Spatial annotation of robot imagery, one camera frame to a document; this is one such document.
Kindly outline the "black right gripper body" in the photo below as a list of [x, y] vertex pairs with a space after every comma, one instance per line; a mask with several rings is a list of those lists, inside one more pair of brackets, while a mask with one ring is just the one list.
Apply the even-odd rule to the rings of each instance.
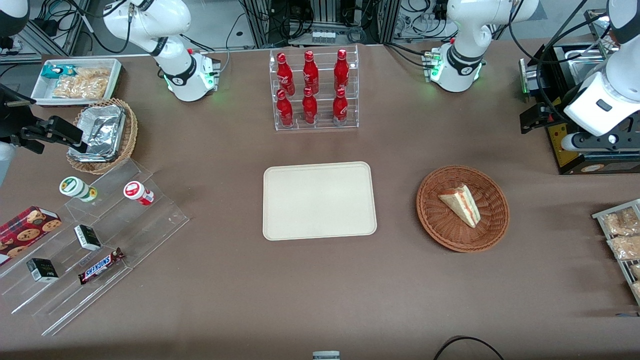
[[2, 107], [0, 110], [0, 141], [25, 147], [41, 154], [44, 145], [37, 140], [48, 136], [51, 121], [34, 116], [30, 107]]

